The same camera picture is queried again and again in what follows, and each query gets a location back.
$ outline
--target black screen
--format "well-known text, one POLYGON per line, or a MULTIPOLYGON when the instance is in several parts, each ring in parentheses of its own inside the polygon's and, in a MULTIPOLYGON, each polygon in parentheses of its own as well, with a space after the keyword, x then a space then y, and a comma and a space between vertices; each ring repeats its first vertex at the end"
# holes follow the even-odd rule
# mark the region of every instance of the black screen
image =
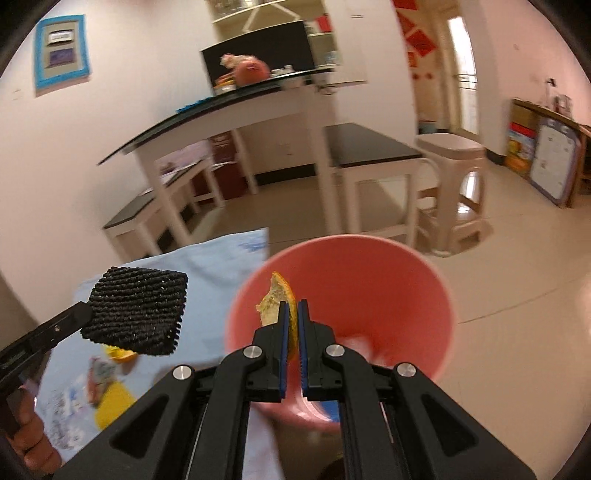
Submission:
POLYGON ((203 50, 201 54, 212 86, 217 78, 229 73, 226 67, 220 65, 220 59, 226 53, 254 55, 269 65, 271 70, 281 69, 285 65, 292 65, 297 72, 315 68, 308 35, 302 21, 245 33, 203 50))

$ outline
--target human hand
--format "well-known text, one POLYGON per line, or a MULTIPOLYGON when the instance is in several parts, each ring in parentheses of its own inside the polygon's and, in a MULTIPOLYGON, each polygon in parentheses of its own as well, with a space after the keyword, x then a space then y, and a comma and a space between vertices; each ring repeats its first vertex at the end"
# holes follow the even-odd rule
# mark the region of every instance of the human hand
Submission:
POLYGON ((34 473, 55 473, 61 466, 61 457, 43 431, 43 421, 35 413, 35 399, 21 389, 21 404, 16 415, 21 428, 8 439, 25 465, 34 473))

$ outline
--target silver screw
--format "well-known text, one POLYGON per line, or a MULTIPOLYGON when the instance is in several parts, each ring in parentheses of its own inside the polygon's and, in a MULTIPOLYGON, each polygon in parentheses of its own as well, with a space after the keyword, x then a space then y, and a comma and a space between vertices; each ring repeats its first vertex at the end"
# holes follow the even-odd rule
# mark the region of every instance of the silver screw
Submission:
POLYGON ((187 365, 180 365, 173 370, 173 377, 177 380, 186 380, 191 376, 192 373, 191 367, 187 367, 187 365))
POLYGON ((343 356, 345 354, 345 348, 342 345, 333 343, 326 347, 326 353, 328 356, 343 356))
POLYGON ((262 348, 256 345, 247 346, 242 353, 246 358, 259 358, 262 355, 262 348))
POLYGON ((400 364, 396 368, 396 371, 401 377, 414 377, 414 374, 417 373, 417 368, 413 364, 400 364))

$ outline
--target blue picture frame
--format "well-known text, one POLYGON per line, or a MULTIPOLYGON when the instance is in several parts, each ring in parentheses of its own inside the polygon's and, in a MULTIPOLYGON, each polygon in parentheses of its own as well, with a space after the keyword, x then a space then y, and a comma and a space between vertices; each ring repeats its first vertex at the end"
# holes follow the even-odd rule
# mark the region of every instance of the blue picture frame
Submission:
POLYGON ((90 75, 90 66, 88 63, 88 53, 86 51, 86 30, 84 15, 66 15, 65 17, 46 18, 37 24, 35 32, 35 52, 34 52, 34 71, 35 71, 35 88, 41 90, 47 87, 54 86, 61 82, 68 80, 88 77, 90 75), (48 25, 54 25, 65 22, 76 22, 78 24, 78 49, 80 52, 80 63, 82 68, 74 72, 62 73, 53 77, 45 78, 43 75, 43 30, 48 25))

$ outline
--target yellow object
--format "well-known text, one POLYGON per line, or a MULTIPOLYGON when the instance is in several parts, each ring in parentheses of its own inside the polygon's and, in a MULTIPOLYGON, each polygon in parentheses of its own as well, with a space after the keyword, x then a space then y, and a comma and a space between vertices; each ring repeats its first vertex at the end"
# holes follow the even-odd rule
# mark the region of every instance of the yellow object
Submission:
POLYGON ((110 345, 105 345, 105 352, 115 362, 129 362, 138 356, 137 353, 131 350, 123 350, 122 348, 110 345))
POLYGON ((96 426, 104 430, 117 420, 134 402, 134 397, 125 388, 123 383, 113 382, 105 391, 99 408, 96 409, 96 426))
POLYGON ((277 323, 279 316, 279 304, 286 301, 290 306, 290 324, 288 328, 289 343, 287 348, 287 358, 295 356, 298 349, 297 341, 297 303, 294 293, 291 291, 287 281, 279 275, 279 272, 271 274, 271 289, 269 293, 256 306, 256 310, 261 314, 261 324, 264 326, 277 323))

